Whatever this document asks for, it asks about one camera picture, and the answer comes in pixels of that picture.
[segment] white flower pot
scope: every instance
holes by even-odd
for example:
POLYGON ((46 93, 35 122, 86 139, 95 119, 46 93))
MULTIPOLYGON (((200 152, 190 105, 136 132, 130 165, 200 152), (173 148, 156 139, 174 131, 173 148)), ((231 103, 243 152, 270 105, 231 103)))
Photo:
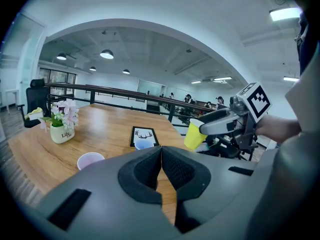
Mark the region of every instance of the white flower pot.
POLYGON ((65 129, 64 126, 53 127, 51 123, 50 135, 53 142, 60 144, 71 140, 75 136, 75 130, 65 129))

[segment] hand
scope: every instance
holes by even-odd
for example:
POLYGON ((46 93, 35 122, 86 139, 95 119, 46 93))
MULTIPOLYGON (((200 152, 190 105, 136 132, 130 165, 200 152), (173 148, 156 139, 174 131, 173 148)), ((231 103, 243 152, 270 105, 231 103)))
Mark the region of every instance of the hand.
POLYGON ((283 143, 300 132, 301 127, 298 120, 284 119, 269 114, 258 122, 255 130, 256 135, 266 136, 278 143, 283 143))

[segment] railing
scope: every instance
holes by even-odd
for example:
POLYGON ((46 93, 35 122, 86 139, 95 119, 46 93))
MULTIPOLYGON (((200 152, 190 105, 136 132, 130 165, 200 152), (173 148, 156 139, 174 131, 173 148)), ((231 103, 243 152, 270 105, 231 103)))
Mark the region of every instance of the railing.
MULTIPOLYGON (((90 104, 97 103, 97 104, 107 105, 107 106, 116 107, 116 108, 129 109, 129 110, 135 110, 135 111, 143 111, 143 112, 159 114, 159 115, 167 115, 168 120, 170 122, 172 122, 173 116, 177 116, 179 118, 185 118, 185 119, 196 118, 193 115, 175 114, 176 106, 187 108, 187 109, 192 109, 192 110, 195 109, 195 110, 201 110, 201 111, 207 111, 207 112, 213 111, 210 108, 186 103, 186 102, 183 102, 180 100, 166 98, 166 97, 157 97, 157 96, 152 96, 152 95, 148 95, 145 93, 130 91, 130 90, 123 90, 123 89, 116 89, 116 88, 109 88, 109 87, 102 87, 102 86, 95 86, 95 85, 71 84, 71 83, 46 83, 45 86, 47 86, 49 88, 51 88, 51 87, 57 88, 58 87, 58 88, 69 88, 69 89, 90 91, 90 99, 77 98, 77 97, 71 98, 70 96, 51 94, 49 97, 49 102, 51 102, 51 97, 73 99, 76 101, 88 102, 90 104), (136 107, 116 105, 116 104, 111 104, 111 103, 106 103, 106 102, 100 102, 100 101, 95 100, 96 93, 117 95, 117 96, 127 97, 128 99, 134 98, 134 99, 147 100, 147 101, 153 101, 153 102, 158 102, 158 103, 166 103, 166 104, 170 105, 169 106, 170 107, 169 113, 159 112, 159 111, 154 111, 154 110, 149 110, 149 109, 136 108, 136 107)), ((188 126, 182 125, 182 124, 173 124, 173 126, 188 127, 188 126)))

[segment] ceiling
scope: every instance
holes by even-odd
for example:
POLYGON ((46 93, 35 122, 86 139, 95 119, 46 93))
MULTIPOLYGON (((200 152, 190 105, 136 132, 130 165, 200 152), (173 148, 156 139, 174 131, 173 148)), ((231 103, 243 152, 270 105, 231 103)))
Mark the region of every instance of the ceiling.
MULTIPOLYGON (((228 69, 197 48, 164 34, 132 27, 94 28, 65 35, 46 43, 40 60, 73 67, 74 59, 67 57, 67 60, 63 61, 56 59, 56 56, 61 52, 75 58, 81 55, 87 59, 82 69, 89 71, 91 65, 106 62, 106 59, 100 56, 104 49, 113 52, 115 63, 154 66, 178 75, 190 83, 205 78, 228 76, 232 77, 232 80, 228 81, 229 88, 242 86, 228 69)), ((104 70, 104 67, 97 68, 100 72, 104 70)))
MULTIPOLYGON (((272 21, 269 11, 295 6, 291 0, 191 0, 212 8, 227 20, 256 63, 264 82, 292 85, 284 76, 299 76, 298 19, 272 21)), ((231 76, 231 86, 241 85, 235 75, 217 61, 190 45, 163 34, 128 27, 87 29, 46 43, 40 59, 52 61, 58 53, 86 57, 90 64, 103 63, 104 49, 114 53, 115 62, 153 65, 188 81, 231 76)))

